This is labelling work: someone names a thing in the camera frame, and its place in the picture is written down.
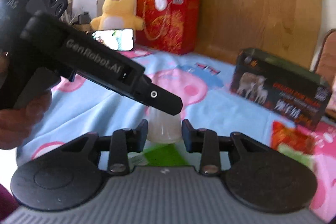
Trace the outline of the person left hand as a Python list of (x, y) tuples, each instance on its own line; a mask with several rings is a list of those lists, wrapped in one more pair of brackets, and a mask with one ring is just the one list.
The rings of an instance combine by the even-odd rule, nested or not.
[(1, 110), (1, 149), (19, 147), (30, 136), (33, 127), (43, 119), (51, 102), (52, 93), (48, 90), (23, 109)]

